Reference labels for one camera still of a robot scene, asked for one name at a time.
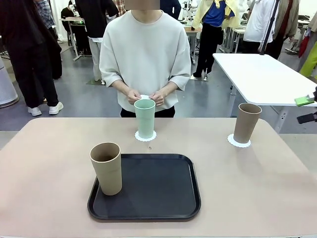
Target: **tan cup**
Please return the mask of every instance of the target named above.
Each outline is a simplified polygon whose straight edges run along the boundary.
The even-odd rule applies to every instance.
[[[103,193],[119,193],[122,189],[120,147],[112,142],[99,144],[90,151],[90,159]]]
[[[256,126],[262,109],[254,104],[242,103],[239,105],[236,127],[233,139],[239,143],[248,143]]]

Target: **tray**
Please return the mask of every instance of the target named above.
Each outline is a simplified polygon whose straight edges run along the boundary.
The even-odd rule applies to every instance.
[[[201,200],[193,163],[178,154],[122,154],[122,190],[104,195],[96,179],[88,200],[100,220],[181,220],[194,217]]]

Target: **cup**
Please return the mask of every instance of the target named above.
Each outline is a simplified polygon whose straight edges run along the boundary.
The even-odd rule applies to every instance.
[[[254,104],[242,103],[239,105],[236,127],[233,139],[241,144],[248,143],[256,126],[262,109]]]
[[[119,193],[122,189],[120,147],[112,142],[96,145],[90,151],[90,159],[103,193]]]
[[[134,103],[138,121],[139,136],[149,139],[154,133],[155,102],[151,99],[140,99]]]

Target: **cup rim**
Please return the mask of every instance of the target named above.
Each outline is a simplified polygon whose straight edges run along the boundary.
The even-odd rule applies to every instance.
[[[250,105],[252,105],[252,106],[256,106],[256,107],[258,107],[258,108],[260,109],[260,111],[259,111],[258,113],[250,113],[250,112],[247,112],[247,111],[243,110],[243,109],[240,107],[241,105],[245,105],[245,104],[250,104]],[[253,103],[241,103],[241,104],[239,104],[239,109],[240,109],[241,111],[247,113],[247,114],[252,114],[252,115],[257,115],[257,114],[262,113],[262,108],[259,107],[259,106],[256,105],[256,104],[253,104]]]
[[[151,106],[151,107],[149,107],[149,108],[139,108],[139,107],[137,107],[135,104],[138,102],[138,101],[140,101],[140,100],[142,100],[142,101],[152,101],[152,102],[154,102],[154,105],[153,106]],[[153,107],[155,107],[156,106],[156,103],[155,103],[155,101],[154,100],[152,100],[152,99],[139,99],[139,100],[137,100],[135,103],[134,103],[134,107],[135,108],[137,108],[137,109],[140,109],[140,110],[148,110],[148,109],[152,109]]]
[[[95,149],[95,148],[96,148],[97,146],[99,146],[99,145],[102,145],[102,144],[110,144],[110,143],[111,143],[111,144],[115,144],[115,145],[119,148],[118,154],[117,154],[112,160],[108,160],[108,161],[97,161],[97,160],[94,160],[94,159],[92,158],[91,152],[92,152],[93,149]],[[109,162],[115,160],[115,159],[118,157],[119,154],[121,154],[121,148],[120,148],[120,146],[119,146],[117,143],[114,143],[114,142],[102,142],[102,143],[99,143],[98,145],[95,145],[95,146],[90,150],[89,156],[90,156],[90,159],[91,159],[92,161],[94,161],[94,162],[96,162],[96,163],[104,164],[104,163],[109,163]]]

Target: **gray pants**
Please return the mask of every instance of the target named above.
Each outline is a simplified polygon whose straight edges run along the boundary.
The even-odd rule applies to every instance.
[[[89,38],[89,46],[93,56],[95,81],[98,81],[101,79],[101,72],[99,69],[101,43],[93,42],[93,40]]]
[[[317,42],[317,32],[312,31],[311,36],[310,36],[308,43],[307,43],[307,48],[306,48],[306,50],[305,50],[304,54],[302,55],[301,60],[299,62],[298,69],[297,69],[298,72],[301,71],[303,65],[305,64],[305,62],[309,56],[309,53],[311,52],[311,50],[314,47],[316,42]]]

